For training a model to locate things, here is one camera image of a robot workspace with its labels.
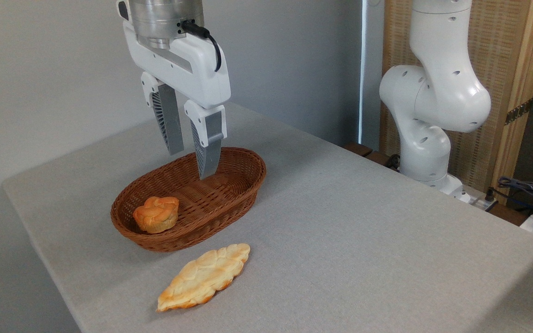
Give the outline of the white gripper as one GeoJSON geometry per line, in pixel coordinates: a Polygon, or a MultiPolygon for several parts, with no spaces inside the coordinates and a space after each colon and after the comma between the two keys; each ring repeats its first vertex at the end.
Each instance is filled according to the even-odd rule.
{"type": "Polygon", "coordinates": [[[154,49],[138,42],[131,23],[123,23],[123,28],[131,57],[144,70],[140,79],[146,103],[154,110],[169,154],[184,150],[176,90],[192,99],[184,108],[191,122],[199,179],[212,176],[219,164],[222,139],[228,137],[221,105],[231,97],[225,56],[216,72],[215,48],[207,40],[186,34],[172,40],[167,50],[154,49]]]}

